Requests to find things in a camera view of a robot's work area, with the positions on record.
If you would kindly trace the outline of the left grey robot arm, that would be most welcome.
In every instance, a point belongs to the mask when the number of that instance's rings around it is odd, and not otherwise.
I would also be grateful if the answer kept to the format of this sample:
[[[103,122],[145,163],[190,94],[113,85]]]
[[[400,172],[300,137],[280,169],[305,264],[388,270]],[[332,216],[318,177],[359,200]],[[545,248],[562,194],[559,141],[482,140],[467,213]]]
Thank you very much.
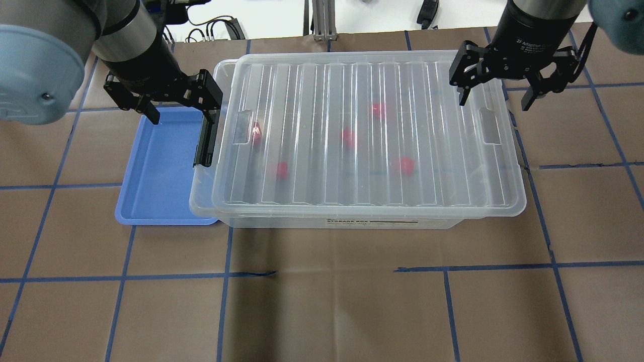
[[[94,54],[104,89],[122,110],[158,124],[156,102],[198,109],[216,124],[223,93],[212,75],[181,71],[164,37],[170,1],[2,1],[2,120],[56,122],[67,112]]]

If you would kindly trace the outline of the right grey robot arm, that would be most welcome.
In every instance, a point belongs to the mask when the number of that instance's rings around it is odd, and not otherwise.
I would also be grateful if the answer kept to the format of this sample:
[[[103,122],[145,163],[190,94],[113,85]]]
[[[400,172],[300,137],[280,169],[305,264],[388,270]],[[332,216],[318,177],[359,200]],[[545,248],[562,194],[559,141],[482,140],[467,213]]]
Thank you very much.
[[[578,48],[561,47],[587,8],[593,22]],[[449,83],[464,106],[471,90],[494,78],[522,80],[529,88],[522,110],[549,93],[561,93],[586,66],[598,28],[619,50],[642,55],[642,1],[508,1],[492,41],[464,41],[449,69]]]

